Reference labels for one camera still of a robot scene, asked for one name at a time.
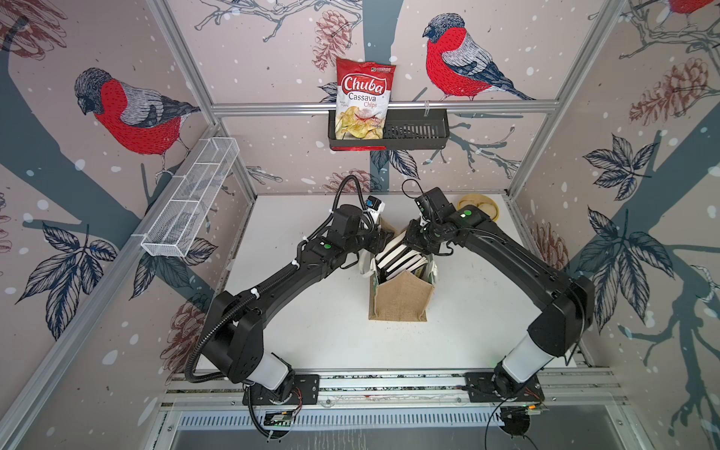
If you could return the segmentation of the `burlap canvas bag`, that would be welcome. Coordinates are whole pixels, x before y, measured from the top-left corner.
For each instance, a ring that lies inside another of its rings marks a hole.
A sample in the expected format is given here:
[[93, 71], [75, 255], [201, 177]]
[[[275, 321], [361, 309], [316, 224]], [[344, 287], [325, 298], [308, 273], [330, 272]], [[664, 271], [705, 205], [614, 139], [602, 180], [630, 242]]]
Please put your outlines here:
[[432, 256], [414, 272], [405, 271], [383, 279], [375, 265], [376, 255], [362, 250], [360, 273], [369, 279], [369, 320], [386, 322], [427, 322], [427, 307], [435, 290], [438, 275]]

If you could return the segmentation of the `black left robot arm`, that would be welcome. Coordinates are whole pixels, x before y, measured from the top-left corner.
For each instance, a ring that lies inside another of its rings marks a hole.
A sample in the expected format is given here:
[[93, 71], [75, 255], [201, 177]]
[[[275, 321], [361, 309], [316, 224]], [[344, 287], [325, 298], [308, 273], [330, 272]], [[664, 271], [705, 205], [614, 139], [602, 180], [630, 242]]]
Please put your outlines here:
[[203, 383], [227, 378], [275, 389], [284, 382], [252, 375], [262, 365], [264, 328], [274, 316], [313, 284], [343, 267], [351, 254], [381, 251], [392, 232], [375, 223], [363, 209], [343, 204], [322, 226], [301, 241], [294, 260], [259, 284], [231, 294], [217, 294], [205, 315], [200, 339], [185, 365], [186, 380]]

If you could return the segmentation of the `yellow bowl with buns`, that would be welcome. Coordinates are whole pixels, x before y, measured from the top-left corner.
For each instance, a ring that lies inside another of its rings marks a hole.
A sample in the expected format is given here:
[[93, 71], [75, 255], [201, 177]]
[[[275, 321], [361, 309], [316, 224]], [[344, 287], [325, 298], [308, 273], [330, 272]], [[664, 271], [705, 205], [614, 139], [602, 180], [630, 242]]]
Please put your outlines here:
[[457, 208], [463, 209], [467, 206], [474, 206], [487, 214], [492, 221], [497, 221], [500, 217], [500, 208], [497, 202], [493, 201], [486, 195], [478, 193], [469, 193], [460, 198], [457, 202]]

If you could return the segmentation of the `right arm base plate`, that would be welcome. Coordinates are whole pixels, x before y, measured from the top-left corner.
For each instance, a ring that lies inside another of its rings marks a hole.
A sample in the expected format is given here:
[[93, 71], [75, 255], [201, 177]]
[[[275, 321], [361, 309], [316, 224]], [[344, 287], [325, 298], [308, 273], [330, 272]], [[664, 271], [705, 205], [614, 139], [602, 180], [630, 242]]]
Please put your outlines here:
[[496, 403], [518, 401], [540, 403], [545, 401], [537, 375], [522, 384], [509, 375], [499, 375], [489, 370], [466, 372], [465, 390], [471, 403]]

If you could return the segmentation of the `red cassava chips bag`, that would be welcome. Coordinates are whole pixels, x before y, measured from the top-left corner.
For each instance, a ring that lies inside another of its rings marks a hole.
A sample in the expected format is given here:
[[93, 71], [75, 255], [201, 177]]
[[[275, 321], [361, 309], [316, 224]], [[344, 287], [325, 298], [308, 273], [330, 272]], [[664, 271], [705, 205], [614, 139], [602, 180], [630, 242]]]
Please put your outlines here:
[[396, 67], [337, 60], [336, 116], [331, 148], [385, 150], [381, 145]]

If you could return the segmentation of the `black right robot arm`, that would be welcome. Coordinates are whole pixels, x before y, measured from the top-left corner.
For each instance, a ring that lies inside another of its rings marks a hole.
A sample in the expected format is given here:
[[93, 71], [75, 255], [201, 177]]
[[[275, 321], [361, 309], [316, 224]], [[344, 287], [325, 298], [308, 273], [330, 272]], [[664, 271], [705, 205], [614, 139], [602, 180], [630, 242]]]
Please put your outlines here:
[[446, 200], [418, 198], [415, 203], [421, 217], [409, 223], [403, 245], [434, 256], [444, 244], [468, 249], [513, 281], [540, 310], [524, 338], [494, 369], [498, 396], [517, 397], [551, 360], [577, 348], [592, 322], [594, 285], [549, 266], [473, 205], [457, 210]]

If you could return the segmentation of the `cream paged book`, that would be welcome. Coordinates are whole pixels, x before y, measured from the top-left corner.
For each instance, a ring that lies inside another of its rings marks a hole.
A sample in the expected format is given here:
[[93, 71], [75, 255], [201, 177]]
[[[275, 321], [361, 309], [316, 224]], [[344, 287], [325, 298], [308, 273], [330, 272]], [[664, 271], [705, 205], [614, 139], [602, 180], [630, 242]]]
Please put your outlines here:
[[403, 231], [397, 236], [395, 236], [386, 246], [386, 248], [375, 257], [375, 266], [377, 268], [377, 264], [382, 262], [385, 258], [389, 257], [390, 259], [397, 256], [399, 253], [403, 253], [403, 251], [408, 251], [408, 249], [411, 249], [408, 247], [405, 243], [405, 237], [407, 232]]

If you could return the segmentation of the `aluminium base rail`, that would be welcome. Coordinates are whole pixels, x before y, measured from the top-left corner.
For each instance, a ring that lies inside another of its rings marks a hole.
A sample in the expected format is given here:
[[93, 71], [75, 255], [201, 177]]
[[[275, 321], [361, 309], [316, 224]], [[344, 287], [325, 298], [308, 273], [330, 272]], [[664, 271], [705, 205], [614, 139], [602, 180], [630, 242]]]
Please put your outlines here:
[[[481, 369], [320, 370], [299, 371], [287, 400], [271, 401], [261, 388], [252, 390], [255, 404], [309, 409], [494, 406], [502, 401]], [[240, 384], [213, 381], [190, 384], [175, 377], [160, 408], [230, 410], [241, 408]], [[545, 369], [506, 406], [624, 405], [627, 398], [609, 369]]]

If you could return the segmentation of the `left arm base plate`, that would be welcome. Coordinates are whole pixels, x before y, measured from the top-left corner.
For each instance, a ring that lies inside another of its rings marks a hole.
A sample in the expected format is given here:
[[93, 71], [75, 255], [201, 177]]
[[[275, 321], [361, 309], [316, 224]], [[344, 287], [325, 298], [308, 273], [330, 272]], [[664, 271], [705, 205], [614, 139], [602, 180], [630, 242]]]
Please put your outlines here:
[[261, 384], [252, 384], [245, 389], [242, 403], [248, 406], [251, 402], [258, 406], [298, 406], [302, 404], [316, 405], [320, 391], [318, 374], [296, 374], [291, 372], [275, 390]]

